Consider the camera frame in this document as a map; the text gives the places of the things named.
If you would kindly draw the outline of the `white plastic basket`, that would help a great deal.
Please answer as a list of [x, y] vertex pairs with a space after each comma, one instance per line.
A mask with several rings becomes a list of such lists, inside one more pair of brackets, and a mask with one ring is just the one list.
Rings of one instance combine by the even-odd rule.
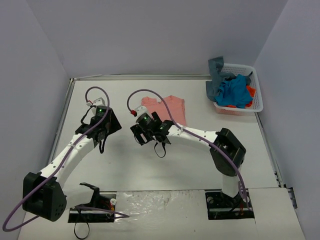
[[252, 66], [225, 63], [220, 71], [234, 78], [224, 79], [214, 97], [217, 113], [246, 116], [263, 110], [263, 99], [256, 70]]

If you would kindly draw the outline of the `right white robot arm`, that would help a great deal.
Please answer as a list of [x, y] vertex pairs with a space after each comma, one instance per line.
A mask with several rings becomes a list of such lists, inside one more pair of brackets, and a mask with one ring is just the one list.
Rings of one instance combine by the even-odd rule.
[[227, 128], [206, 131], [186, 127], [172, 120], [161, 121], [153, 112], [141, 114], [130, 127], [136, 141], [145, 145], [151, 141], [165, 145], [184, 145], [209, 152], [215, 168], [222, 174], [222, 202], [229, 207], [244, 199], [244, 181], [240, 174], [246, 149]]

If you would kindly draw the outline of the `pink t shirt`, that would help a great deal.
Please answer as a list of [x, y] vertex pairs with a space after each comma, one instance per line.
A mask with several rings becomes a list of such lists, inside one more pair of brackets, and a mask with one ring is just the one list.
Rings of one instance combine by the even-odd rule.
[[[185, 100], [173, 95], [164, 98], [174, 121], [187, 126]], [[156, 112], [162, 121], [171, 120], [164, 103], [159, 98], [143, 97], [141, 105], [145, 106], [150, 113]]]

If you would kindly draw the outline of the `blue t shirt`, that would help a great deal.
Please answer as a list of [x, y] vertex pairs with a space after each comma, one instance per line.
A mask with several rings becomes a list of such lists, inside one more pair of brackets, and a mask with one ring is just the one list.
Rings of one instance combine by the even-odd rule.
[[238, 74], [232, 80], [223, 81], [218, 88], [218, 94], [214, 97], [214, 101], [221, 107], [245, 109], [253, 101], [253, 97], [247, 88], [246, 77]]

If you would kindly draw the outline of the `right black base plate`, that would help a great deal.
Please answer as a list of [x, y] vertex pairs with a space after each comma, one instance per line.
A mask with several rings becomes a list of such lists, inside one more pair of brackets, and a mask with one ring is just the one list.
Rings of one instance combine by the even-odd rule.
[[209, 220], [241, 220], [254, 219], [255, 214], [240, 194], [229, 197], [220, 190], [206, 191], [205, 200]]

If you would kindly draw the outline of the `grey t shirt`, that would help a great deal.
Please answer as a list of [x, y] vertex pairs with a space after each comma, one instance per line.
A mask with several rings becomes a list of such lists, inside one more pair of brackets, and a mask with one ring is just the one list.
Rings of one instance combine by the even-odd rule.
[[[206, 96], [209, 100], [215, 102], [215, 97], [218, 95], [218, 88], [223, 81], [235, 79], [237, 75], [232, 72], [223, 72], [224, 58], [222, 56], [211, 58], [208, 60], [208, 68], [211, 80], [205, 82]], [[246, 84], [250, 86], [250, 75], [246, 77]]]

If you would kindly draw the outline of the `orange t shirt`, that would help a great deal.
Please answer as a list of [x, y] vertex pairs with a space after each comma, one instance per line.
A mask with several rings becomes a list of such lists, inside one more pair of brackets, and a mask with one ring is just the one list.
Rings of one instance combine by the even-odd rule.
[[236, 86], [229, 88], [223, 96], [224, 107], [245, 109], [251, 107], [253, 104], [253, 97], [256, 89], [247, 86]]

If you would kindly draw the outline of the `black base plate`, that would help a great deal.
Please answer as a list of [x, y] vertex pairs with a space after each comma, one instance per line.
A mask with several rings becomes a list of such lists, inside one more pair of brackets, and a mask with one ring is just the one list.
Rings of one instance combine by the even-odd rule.
[[254, 219], [255, 214], [240, 194], [229, 197], [220, 190], [206, 191], [205, 200], [209, 220], [241, 220]]
[[[100, 194], [98, 200], [91, 204], [85, 204], [85, 207], [92, 207], [104, 209], [109, 211], [115, 210], [117, 203], [117, 194], [115, 192], [103, 192]], [[71, 208], [68, 214], [68, 223], [113, 223], [115, 221], [115, 214], [104, 212], [100, 210], [80, 210]]]

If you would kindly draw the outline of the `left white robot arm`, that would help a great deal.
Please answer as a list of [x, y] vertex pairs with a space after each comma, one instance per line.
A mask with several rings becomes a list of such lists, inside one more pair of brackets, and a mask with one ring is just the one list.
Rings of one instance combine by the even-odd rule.
[[51, 163], [40, 172], [25, 176], [23, 210], [55, 222], [66, 209], [97, 208], [103, 199], [99, 187], [86, 182], [74, 189], [67, 189], [64, 185], [83, 158], [95, 148], [103, 153], [107, 137], [121, 128], [112, 108], [96, 106], [90, 123], [80, 125], [68, 145]]

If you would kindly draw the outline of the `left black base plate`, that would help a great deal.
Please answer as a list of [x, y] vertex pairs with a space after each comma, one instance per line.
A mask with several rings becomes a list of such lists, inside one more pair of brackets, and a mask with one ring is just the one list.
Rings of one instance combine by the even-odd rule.
[[[115, 192], [103, 192], [100, 194], [98, 200], [91, 204], [85, 204], [85, 207], [92, 207], [104, 209], [109, 211], [115, 210], [117, 203], [117, 194]], [[68, 214], [68, 223], [113, 223], [115, 221], [115, 214], [104, 212], [100, 210], [80, 210], [71, 208]]]

